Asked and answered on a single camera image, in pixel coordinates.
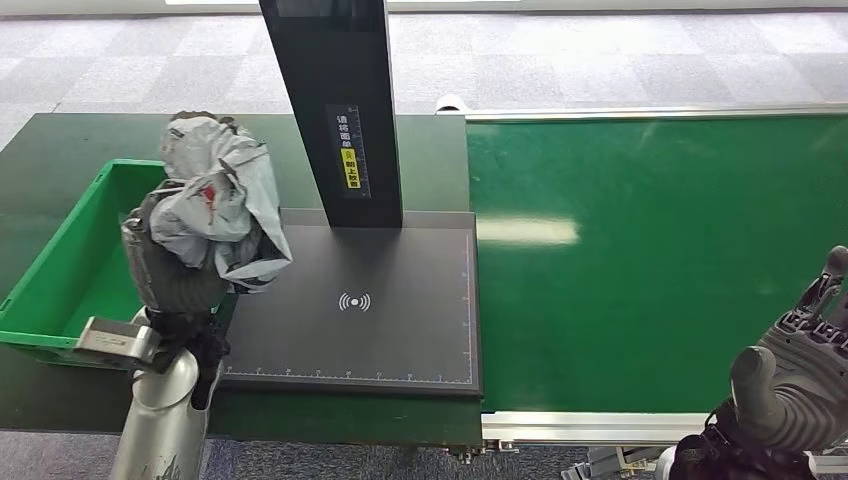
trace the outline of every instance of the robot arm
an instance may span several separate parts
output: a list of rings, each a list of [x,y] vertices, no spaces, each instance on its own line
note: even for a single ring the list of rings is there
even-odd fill
[[[144,307],[129,324],[92,318],[76,350],[130,370],[133,399],[112,468],[115,480],[200,478],[209,405],[229,347],[211,309],[228,282],[188,268],[153,242],[148,218],[167,182],[121,225]]]
[[[684,438],[671,480],[812,479],[805,451],[848,437],[848,249],[730,370],[731,398],[701,435]]]

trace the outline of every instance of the crumpled plastic bag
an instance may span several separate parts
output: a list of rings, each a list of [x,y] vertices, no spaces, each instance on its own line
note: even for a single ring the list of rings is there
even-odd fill
[[[151,212],[151,237],[189,267],[214,262],[236,292],[261,292],[292,261],[268,149],[231,118],[202,115],[162,134],[165,171],[181,186]]]

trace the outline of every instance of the green table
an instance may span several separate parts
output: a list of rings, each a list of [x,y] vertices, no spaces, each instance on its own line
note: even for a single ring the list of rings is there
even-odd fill
[[[0,298],[104,163],[158,158],[167,118],[39,114],[27,123],[0,153]],[[294,118],[239,120],[267,141],[282,205],[320,207]],[[467,211],[463,120],[403,117],[397,127],[406,207]],[[0,348],[0,381],[0,428],[119,432],[129,405],[125,373],[40,364],[8,348]],[[480,402],[221,390],[209,431],[238,439],[478,445]]]
[[[318,206],[291,118],[241,118],[285,162],[283,204]],[[29,122],[0,154],[0,296],[97,168],[155,157],[163,124]],[[706,412],[727,394],[738,350],[791,306],[831,246],[848,242],[839,111],[472,116],[466,129],[468,173],[460,118],[398,119],[406,208],[465,208],[470,174],[482,408],[221,392],[213,434],[476,445],[481,411]],[[0,350],[0,375],[0,428],[116,431],[123,420],[120,374]]]

